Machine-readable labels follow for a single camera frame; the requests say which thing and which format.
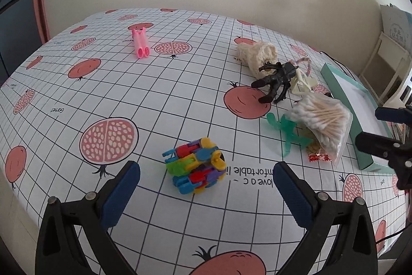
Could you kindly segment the light blue memorial book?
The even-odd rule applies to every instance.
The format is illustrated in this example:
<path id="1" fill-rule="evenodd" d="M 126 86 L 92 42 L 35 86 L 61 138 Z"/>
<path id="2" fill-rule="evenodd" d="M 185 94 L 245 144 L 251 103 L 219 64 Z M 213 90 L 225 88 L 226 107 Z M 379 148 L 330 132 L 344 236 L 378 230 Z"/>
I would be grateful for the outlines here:
<path id="1" fill-rule="evenodd" d="M 383 32 L 411 51 L 411 13 L 400 10 L 396 6 L 380 5 L 383 21 Z"/>

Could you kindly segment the cream lace cloth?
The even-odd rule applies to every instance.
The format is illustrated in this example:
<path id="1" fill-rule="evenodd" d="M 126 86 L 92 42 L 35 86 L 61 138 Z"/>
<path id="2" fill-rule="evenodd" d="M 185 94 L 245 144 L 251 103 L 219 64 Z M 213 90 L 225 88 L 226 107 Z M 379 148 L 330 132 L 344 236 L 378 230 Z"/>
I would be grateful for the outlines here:
<path id="1" fill-rule="evenodd" d="M 273 70 L 262 70 L 259 68 L 270 62 L 275 64 L 278 62 L 278 53 L 275 46 L 271 43 L 258 41 L 253 45 L 240 43 L 237 46 L 238 59 L 242 64 L 247 65 L 252 75 L 256 79 L 264 78 L 271 75 Z"/>

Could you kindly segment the pink hair roller clip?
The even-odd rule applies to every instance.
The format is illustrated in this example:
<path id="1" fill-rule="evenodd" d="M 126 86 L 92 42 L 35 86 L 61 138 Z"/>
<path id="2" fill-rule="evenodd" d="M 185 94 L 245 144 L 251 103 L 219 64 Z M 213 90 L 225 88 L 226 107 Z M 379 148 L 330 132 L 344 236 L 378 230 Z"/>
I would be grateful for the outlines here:
<path id="1" fill-rule="evenodd" d="M 132 39 L 135 53 L 139 59 L 147 58 L 150 54 L 146 28 L 140 30 L 132 29 Z"/>

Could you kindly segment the orange snack packet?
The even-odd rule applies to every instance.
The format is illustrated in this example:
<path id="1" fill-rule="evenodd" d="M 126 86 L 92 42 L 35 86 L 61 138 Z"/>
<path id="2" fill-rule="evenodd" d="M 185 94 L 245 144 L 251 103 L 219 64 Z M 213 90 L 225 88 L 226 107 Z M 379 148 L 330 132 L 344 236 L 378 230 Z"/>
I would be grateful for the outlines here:
<path id="1" fill-rule="evenodd" d="M 321 146 L 321 143 L 318 141 L 316 136 L 308 128 L 303 128 L 300 135 L 311 140 L 311 143 L 306 146 L 306 151 L 310 162 L 330 161 L 330 157 L 326 153 L 325 149 Z"/>

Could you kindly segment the green translucent toy figure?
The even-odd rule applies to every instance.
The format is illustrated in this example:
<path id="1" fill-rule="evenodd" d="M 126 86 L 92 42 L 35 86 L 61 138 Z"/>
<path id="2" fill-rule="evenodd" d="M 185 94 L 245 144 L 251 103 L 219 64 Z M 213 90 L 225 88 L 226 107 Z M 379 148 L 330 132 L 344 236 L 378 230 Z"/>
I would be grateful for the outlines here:
<path id="1" fill-rule="evenodd" d="M 291 150 L 292 143 L 298 144 L 302 147 L 309 146 L 313 140 L 308 137 L 299 136 L 295 132 L 295 127 L 297 123 L 290 120 L 287 114 L 283 114 L 280 120 L 277 120 L 275 115 L 271 112 L 266 114 L 266 119 L 275 130 L 279 130 L 284 137 L 284 156 L 288 156 Z"/>

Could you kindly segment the white bedside shelf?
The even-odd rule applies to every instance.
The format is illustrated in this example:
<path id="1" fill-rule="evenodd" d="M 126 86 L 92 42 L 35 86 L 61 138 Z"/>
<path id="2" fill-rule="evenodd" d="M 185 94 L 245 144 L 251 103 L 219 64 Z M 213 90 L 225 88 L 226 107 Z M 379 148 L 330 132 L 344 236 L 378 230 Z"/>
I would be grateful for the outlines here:
<path id="1" fill-rule="evenodd" d="M 411 55 L 386 34 L 380 33 L 359 78 L 379 106 L 411 104 Z"/>

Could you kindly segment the teal shallow box tray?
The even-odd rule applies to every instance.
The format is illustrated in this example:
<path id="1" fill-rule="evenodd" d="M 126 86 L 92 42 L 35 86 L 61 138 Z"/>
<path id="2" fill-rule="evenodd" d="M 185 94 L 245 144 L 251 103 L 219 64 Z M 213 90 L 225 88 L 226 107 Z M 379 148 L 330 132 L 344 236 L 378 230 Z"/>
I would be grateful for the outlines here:
<path id="1" fill-rule="evenodd" d="M 392 138 L 393 135 L 386 122 L 375 117 L 378 107 L 370 92 L 360 83 L 351 79 L 340 70 L 326 63 L 321 74 L 335 99 L 340 100 L 352 113 L 353 121 L 350 128 L 350 139 L 362 131 Z M 357 164 L 360 170 L 379 174 L 394 174 L 384 159 L 365 154 L 355 149 Z"/>

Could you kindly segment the pomegranate print grid bedsheet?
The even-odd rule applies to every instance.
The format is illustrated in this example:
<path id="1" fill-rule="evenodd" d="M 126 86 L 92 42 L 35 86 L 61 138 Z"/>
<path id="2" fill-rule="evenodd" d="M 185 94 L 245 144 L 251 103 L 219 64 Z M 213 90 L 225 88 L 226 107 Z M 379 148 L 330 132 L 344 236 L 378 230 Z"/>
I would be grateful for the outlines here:
<path id="1" fill-rule="evenodd" d="M 150 54 L 139 59 L 132 29 L 146 28 Z M 285 161 L 331 198 L 363 197 L 380 253 L 406 221 L 406 195 L 394 175 L 358 168 L 355 148 L 340 160 L 308 159 L 266 114 L 280 118 L 297 102 L 288 94 L 259 105 L 263 90 L 237 60 L 237 44 L 273 44 L 281 62 L 297 61 L 328 86 L 323 52 L 248 22 L 171 9 L 92 15 L 62 31 L 1 87 L 1 173 L 36 226 L 47 199 L 81 199 L 127 161 L 140 182 L 110 236 L 138 274 L 276 274 L 304 229 L 272 180 Z M 224 154 L 225 177 L 182 195 L 162 153 L 209 137 Z"/>

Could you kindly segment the black action figure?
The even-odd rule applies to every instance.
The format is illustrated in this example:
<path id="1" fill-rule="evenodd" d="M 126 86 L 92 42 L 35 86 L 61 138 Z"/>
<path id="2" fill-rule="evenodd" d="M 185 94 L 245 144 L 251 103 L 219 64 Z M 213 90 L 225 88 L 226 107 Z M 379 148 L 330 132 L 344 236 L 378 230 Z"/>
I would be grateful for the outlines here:
<path id="1" fill-rule="evenodd" d="M 284 100 L 286 98 L 287 90 L 290 89 L 290 81 L 297 74 L 297 69 L 298 66 L 293 65 L 290 62 L 277 62 L 275 64 L 267 62 L 258 68 L 260 72 L 263 70 L 274 71 L 271 75 L 266 75 L 265 77 L 251 83 L 251 87 L 254 89 L 267 85 L 270 87 L 268 94 L 260 97 L 258 102 L 262 104 L 277 104 L 278 102 Z"/>

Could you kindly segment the cream plastic hair claw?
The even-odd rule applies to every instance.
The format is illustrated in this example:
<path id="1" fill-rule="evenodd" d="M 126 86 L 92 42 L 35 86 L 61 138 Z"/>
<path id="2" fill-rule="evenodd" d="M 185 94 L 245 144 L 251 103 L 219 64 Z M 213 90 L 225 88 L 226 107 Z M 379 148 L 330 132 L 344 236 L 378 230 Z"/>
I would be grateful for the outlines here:
<path id="1" fill-rule="evenodd" d="M 299 68 L 296 75 L 290 80 L 290 90 L 294 95 L 305 95 L 313 91 L 319 83 L 315 78 L 308 77 Z"/>

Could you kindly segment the colourful building block toy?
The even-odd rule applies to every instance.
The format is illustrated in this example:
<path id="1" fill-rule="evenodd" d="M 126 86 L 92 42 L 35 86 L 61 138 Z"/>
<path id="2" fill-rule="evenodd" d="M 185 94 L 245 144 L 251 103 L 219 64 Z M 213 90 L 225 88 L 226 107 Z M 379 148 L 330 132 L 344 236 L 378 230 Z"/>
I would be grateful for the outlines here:
<path id="1" fill-rule="evenodd" d="M 200 193 L 221 181 L 227 164 L 221 149 L 202 137 L 162 153 L 173 185 L 182 195 Z"/>

